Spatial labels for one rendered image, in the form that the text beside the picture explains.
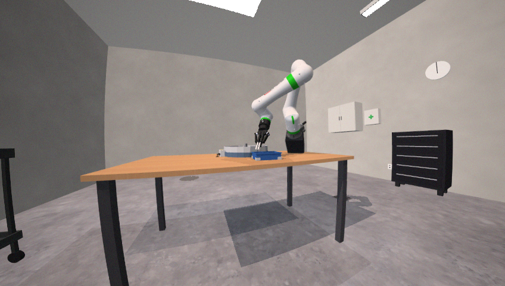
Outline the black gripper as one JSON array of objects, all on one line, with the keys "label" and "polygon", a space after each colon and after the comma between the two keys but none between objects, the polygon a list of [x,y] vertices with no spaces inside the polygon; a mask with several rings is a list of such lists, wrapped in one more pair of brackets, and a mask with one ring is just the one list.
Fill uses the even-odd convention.
[{"label": "black gripper", "polygon": [[[266,125],[260,125],[258,132],[254,133],[255,135],[255,143],[256,143],[256,151],[260,151],[261,145],[265,143],[268,136],[270,135],[268,131],[268,127]],[[257,139],[258,135],[258,139]]]}]

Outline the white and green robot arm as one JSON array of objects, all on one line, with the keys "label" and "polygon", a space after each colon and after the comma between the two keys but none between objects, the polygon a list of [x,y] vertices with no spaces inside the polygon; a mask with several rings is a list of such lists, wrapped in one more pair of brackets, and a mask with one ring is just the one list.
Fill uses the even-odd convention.
[{"label": "white and green robot arm", "polygon": [[[252,109],[259,115],[260,125],[270,127],[273,118],[272,112],[267,108],[272,102],[280,97],[287,95],[283,113],[285,115],[285,122],[287,128],[287,137],[289,139],[298,139],[301,137],[302,132],[305,132],[303,126],[307,122],[300,123],[299,114],[296,111],[298,94],[300,87],[307,83],[313,77],[313,69],[306,65],[303,60],[296,60],[291,67],[291,74],[288,75],[283,81],[275,86],[268,93],[252,102]],[[301,128],[300,128],[301,126]]]}]

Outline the blue crate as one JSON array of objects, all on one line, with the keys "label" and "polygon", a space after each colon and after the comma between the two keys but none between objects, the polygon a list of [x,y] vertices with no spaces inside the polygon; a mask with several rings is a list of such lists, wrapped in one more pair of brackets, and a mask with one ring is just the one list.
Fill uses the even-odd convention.
[{"label": "blue crate", "polygon": [[258,151],[258,152],[251,152],[252,153],[252,158],[256,161],[260,160],[281,160],[281,152],[277,151]]}]

